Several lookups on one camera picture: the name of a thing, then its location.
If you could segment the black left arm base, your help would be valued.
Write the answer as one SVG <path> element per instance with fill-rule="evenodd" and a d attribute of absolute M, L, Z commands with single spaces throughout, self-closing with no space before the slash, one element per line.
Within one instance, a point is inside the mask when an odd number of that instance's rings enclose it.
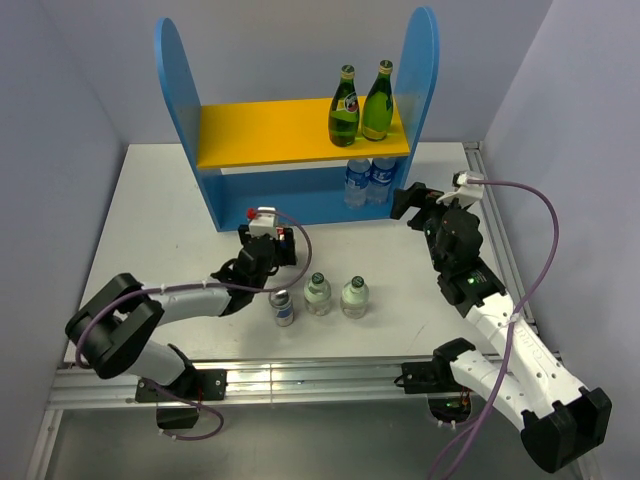
<path fill-rule="evenodd" d="M 136 403 L 156 405 L 156 424 L 160 429 L 182 433 L 197 424 L 204 412 L 204 402 L 225 398 L 226 386 L 224 369 L 191 369 L 169 386 L 157 386 L 141 378 L 134 399 Z"/>

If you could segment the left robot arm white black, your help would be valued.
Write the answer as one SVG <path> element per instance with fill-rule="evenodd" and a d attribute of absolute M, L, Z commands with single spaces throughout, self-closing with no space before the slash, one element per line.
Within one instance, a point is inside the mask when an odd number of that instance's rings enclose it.
<path fill-rule="evenodd" d="M 225 317 L 247 307 L 283 266 L 297 263 L 293 229 L 273 235 L 238 228 L 242 248 L 236 258 L 200 283 L 151 287 L 129 273 L 113 277 L 71 319 L 67 338 L 101 379 L 130 373 L 156 384 L 172 399 L 193 399 L 200 375 L 176 346 L 151 340 L 164 324 L 195 317 Z"/>

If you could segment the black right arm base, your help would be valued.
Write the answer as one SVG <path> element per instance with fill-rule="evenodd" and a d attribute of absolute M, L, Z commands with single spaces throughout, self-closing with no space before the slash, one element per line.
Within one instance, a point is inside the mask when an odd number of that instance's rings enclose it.
<path fill-rule="evenodd" d="M 394 385 L 407 395 L 426 395 L 429 412 L 444 424 L 454 426 L 471 416 L 470 390 L 453 379 L 441 360 L 402 363 Z"/>

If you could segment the silver blue can front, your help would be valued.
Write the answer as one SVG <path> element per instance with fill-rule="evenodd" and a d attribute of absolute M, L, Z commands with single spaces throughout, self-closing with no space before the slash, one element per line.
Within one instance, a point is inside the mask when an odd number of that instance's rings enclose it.
<path fill-rule="evenodd" d="M 286 289 L 281 289 L 269 294 L 269 304 L 271 305 L 275 322 L 279 327 L 288 327 L 294 322 L 294 307 L 290 293 Z"/>

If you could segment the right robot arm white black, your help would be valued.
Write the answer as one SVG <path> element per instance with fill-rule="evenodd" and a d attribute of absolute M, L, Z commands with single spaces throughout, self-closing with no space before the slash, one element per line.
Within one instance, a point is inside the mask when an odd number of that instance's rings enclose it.
<path fill-rule="evenodd" d="M 501 355 L 496 367 L 468 340 L 438 347 L 421 372 L 403 365 L 406 393 L 466 387 L 519 431 L 529 457 L 555 473 L 601 445 L 612 410 L 601 388 L 588 388 L 546 347 L 517 310 L 497 275 L 480 256 L 480 220 L 470 212 L 485 181 L 459 178 L 444 193 L 420 182 L 393 194 L 390 216 L 411 208 L 408 226 L 424 234 L 445 300 Z"/>

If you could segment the green glass Perrier bottle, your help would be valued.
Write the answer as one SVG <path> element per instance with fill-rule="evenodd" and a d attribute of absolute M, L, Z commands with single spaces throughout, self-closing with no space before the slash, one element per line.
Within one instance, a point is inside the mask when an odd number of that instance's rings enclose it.
<path fill-rule="evenodd" d="M 360 125 L 359 101 L 354 78 L 355 68 L 349 64 L 344 65 L 329 110 L 329 138 L 338 147 L 353 144 Z"/>

